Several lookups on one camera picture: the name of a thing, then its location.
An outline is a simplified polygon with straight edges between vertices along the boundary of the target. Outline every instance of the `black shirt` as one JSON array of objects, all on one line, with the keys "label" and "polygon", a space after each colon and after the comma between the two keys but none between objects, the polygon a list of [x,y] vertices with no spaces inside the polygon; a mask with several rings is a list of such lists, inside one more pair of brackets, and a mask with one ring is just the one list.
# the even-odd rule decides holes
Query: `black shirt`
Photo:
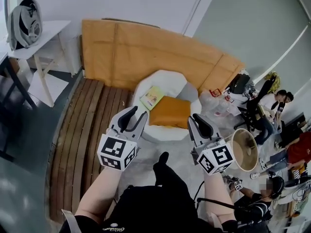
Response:
[{"label": "black shirt", "polygon": [[234,203],[235,206],[246,208],[249,211],[235,210],[234,215],[237,221],[247,222],[247,221],[259,221],[269,210],[271,202],[264,202],[261,200],[262,196],[259,193],[254,193],[250,199],[247,196],[243,196],[237,202]]},{"label": "black shirt", "polygon": [[[194,201],[180,200],[160,186],[132,187],[125,190],[111,217],[98,225],[86,216],[76,216],[82,233],[99,232],[206,232],[222,233],[197,216]],[[60,233],[69,233],[65,222]]]}]

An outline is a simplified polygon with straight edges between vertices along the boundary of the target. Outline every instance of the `wooden bench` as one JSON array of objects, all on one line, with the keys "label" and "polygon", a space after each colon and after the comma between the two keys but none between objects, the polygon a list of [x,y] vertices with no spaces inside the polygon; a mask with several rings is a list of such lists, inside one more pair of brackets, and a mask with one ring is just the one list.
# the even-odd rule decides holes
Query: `wooden bench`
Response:
[{"label": "wooden bench", "polygon": [[132,93],[81,79],[63,119],[47,180],[49,217],[63,223],[61,209],[75,213],[102,166],[97,147],[111,118],[126,108]]}]

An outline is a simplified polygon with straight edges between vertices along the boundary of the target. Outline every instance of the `office chair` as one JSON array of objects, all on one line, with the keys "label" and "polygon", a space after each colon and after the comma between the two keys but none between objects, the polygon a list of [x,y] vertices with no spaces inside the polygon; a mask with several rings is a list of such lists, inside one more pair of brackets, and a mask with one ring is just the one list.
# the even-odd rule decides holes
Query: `office chair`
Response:
[{"label": "office chair", "polygon": [[276,80],[276,76],[272,76],[270,80],[267,80],[261,90],[259,91],[259,94],[256,98],[249,100],[246,104],[246,109],[238,107],[238,109],[241,111],[241,117],[243,119],[243,122],[237,124],[234,126],[234,129],[236,130],[241,125],[246,124],[248,131],[254,131],[257,127],[257,120],[255,115],[257,114],[257,105],[259,101],[268,94],[268,91],[272,87],[274,81]]}]

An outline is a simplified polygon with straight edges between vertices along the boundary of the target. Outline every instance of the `orange cushion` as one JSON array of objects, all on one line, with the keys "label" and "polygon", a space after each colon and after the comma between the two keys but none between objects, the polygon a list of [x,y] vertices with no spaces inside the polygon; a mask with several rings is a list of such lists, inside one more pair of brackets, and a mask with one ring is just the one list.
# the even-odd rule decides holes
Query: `orange cushion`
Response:
[{"label": "orange cushion", "polygon": [[187,129],[190,102],[164,96],[150,111],[149,125],[173,126]]}]

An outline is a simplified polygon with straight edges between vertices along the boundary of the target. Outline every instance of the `white shirt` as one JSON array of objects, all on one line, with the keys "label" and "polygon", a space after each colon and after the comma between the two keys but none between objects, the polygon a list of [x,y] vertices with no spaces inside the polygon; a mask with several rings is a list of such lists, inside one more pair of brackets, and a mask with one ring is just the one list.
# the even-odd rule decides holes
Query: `white shirt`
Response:
[{"label": "white shirt", "polygon": [[267,109],[273,111],[275,114],[278,109],[278,105],[272,110],[272,106],[276,103],[276,98],[273,93],[265,95],[260,101],[259,105],[266,107]]}]

